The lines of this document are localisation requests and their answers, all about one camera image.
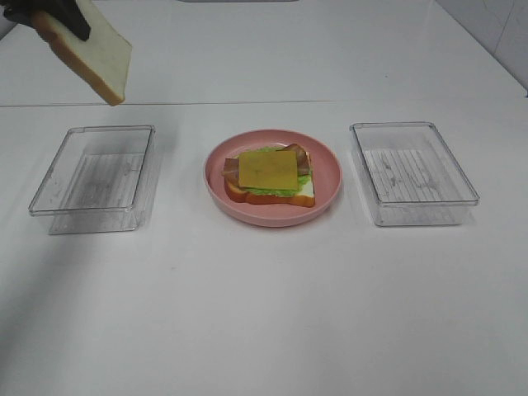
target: wall tile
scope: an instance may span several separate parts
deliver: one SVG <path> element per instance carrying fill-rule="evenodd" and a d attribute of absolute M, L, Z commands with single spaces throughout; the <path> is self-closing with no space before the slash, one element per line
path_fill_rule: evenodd
<path fill-rule="evenodd" d="M 516 0 L 495 56 L 528 87 L 528 0 Z"/>
<path fill-rule="evenodd" d="M 437 0 L 465 29 L 493 52 L 514 0 Z"/>

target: white bread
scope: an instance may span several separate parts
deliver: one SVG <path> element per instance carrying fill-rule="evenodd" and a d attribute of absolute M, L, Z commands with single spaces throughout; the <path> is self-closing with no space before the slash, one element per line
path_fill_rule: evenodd
<path fill-rule="evenodd" d="M 261 196 L 245 191 L 224 179 L 225 192 L 235 202 L 247 202 L 254 205 L 290 204 L 311 208 L 315 205 L 314 184 L 310 180 L 294 196 Z"/>
<path fill-rule="evenodd" d="M 31 23 L 53 52 L 111 106 L 125 100 L 132 46 L 110 25 L 91 0 L 76 0 L 92 28 L 80 40 L 47 12 L 31 15 Z"/>

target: yellow cheese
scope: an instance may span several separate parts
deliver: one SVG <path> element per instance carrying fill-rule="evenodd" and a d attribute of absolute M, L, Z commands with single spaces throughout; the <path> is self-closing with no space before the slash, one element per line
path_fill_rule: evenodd
<path fill-rule="evenodd" d="M 238 184 L 269 190 L 296 190 L 297 157 L 293 151 L 247 151 L 238 156 Z"/>

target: white table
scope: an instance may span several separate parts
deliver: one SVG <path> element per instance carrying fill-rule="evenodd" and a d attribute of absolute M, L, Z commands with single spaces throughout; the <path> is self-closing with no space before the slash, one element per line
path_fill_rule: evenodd
<path fill-rule="evenodd" d="M 97 5 L 134 46 L 128 103 L 526 95 L 433 0 Z M 101 103 L 25 26 L 0 73 L 0 106 Z"/>
<path fill-rule="evenodd" d="M 0 118 L 0 394 L 527 394 L 522 100 L 38 107 Z M 436 123 L 482 197 L 469 224 L 371 223 L 348 125 L 388 120 Z M 163 152 L 149 224 L 45 235 L 26 207 L 66 130 L 135 123 L 156 126 Z M 215 206 L 206 155 L 261 127 L 336 151 L 344 187 L 328 212 L 262 229 Z"/>

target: transparent box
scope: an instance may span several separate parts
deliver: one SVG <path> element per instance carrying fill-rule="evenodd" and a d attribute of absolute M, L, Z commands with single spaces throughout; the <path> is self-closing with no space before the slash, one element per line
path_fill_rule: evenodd
<path fill-rule="evenodd" d="M 479 195 L 430 122 L 354 124 L 353 153 L 374 223 L 462 224 Z"/>
<path fill-rule="evenodd" d="M 131 231 L 145 220 L 157 182 L 154 127 L 68 131 L 31 201 L 48 234 Z"/>

